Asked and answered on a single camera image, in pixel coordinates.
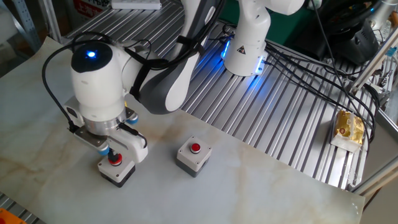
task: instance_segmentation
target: metal pole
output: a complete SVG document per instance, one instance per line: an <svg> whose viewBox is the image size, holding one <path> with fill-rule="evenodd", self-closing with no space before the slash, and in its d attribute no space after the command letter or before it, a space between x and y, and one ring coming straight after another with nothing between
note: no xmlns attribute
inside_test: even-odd
<svg viewBox="0 0 398 224"><path fill-rule="evenodd" d="M47 29L49 30L50 37L62 44L61 32L58 26L54 7L52 5L52 0L39 0L39 4L42 9L42 14L47 25Z"/></svg>
<svg viewBox="0 0 398 224"><path fill-rule="evenodd" d="M4 3L2 0L0 0L0 8L2 8L3 10L6 10L6 11L8 11L8 12L10 12L10 10L7 8L7 6L5 5L5 3ZM40 43L39 46L37 46L37 43L35 43L35 42L32 40L31 36L29 36L29 35L26 33L25 29L21 26L21 24L20 24L20 23L18 22L18 20L14 17L14 15L12 15L12 20L14 21L14 25L15 25L15 27L17 28L18 32L23 36L23 38L24 38L24 39L26 40L26 42L29 44L29 47L31 47L31 49L32 49L34 52L36 52L36 51L40 48L41 43Z"/></svg>
<svg viewBox="0 0 398 224"><path fill-rule="evenodd" d="M40 41L39 35L37 34L29 10L27 9L25 0L12 1L17 9L19 17L21 18L22 24L24 25L24 30L26 33L25 39L32 48L32 50L36 52L42 46L42 42Z"/></svg>
<svg viewBox="0 0 398 224"><path fill-rule="evenodd" d="M356 93L358 90L362 88L362 86L367 82L369 77L374 73L374 71L378 68L379 64L384 60L387 51L397 45L398 43L398 29L390 35L390 37L386 40L386 42L382 45L379 52L374 56L374 58L369 62L366 66L365 70L358 76L358 78L353 82L351 86L351 91Z"/></svg>
<svg viewBox="0 0 398 224"><path fill-rule="evenodd" d="M382 169L373 174L368 180L352 189L352 192L362 196L368 196L380 187L388 184L398 176L398 156L391 160Z"/></svg>

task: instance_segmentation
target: white table surface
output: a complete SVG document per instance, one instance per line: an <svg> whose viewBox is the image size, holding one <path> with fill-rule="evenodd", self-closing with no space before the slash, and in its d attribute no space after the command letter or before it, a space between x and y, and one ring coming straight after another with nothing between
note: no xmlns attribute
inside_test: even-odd
<svg viewBox="0 0 398 224"><path fill-rule="evenodd" d="M67 131L41 81L41 50L0 79L0 191L50 223L359 223L364 198L321 183L183 112L149 114L133 97L149 155L121 189L101 156ZM61 103L72 95L71 52L48 67ZM175 165L192 135L213 147L197 178Z"/></svg>

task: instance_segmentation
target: metal roller table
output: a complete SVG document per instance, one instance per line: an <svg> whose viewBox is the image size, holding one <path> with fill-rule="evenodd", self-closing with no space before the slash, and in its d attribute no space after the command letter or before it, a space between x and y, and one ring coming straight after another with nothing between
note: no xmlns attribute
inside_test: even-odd
<svg viewBox="0 0 398 224"><path fill-rule="evenodd" d="M107 9L66 38L71 40L80 32L97 31L120 42L148 39L154 52L168 58L183 22L182 6L175 1L163 1L159 11ZM223 25L218 23L211 38L222 35ZM311 60L274 46L287 54ZM208 41L206 53L192 75L182 106L184 111L324 183L347 189L348 185L361 181L367 143L355 154L329 144L330 122L338 111L335 106L290 82L270 65L266 65L261 76L233 75L223 66L220 54L224 48L218 41ZM272 57L267 61L275 62ZM300 64L338 81L321 66L308 62ZM336 88L288 63L286 66L326 95L345 101L345 95ZM356 71L346 63L340 62L338 66L348 73ZM374 110L370 95L359 92L357 97Z"/></svg>

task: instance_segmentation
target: emergency stop button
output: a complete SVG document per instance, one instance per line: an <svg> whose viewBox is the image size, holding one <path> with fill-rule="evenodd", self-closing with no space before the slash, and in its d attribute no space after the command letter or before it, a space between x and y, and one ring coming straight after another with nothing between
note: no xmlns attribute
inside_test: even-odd
<svg viewBox="0 0 398 224"><path fill-rule="evenodd" d="M200 152L200 145L198 143L192 144L191 152L198 154Z"/></svg>

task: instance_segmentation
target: yellow package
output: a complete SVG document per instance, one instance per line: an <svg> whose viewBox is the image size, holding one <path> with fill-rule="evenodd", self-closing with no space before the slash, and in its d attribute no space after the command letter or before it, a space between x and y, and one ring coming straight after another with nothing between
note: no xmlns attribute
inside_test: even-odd
<svg viewBox="0 0 398 224"><path fill-rule="evenodd" d="M353 113L339 111L336 118L335 133L331 144L350 152L356 152L362 146L364 124Z"/></svg>

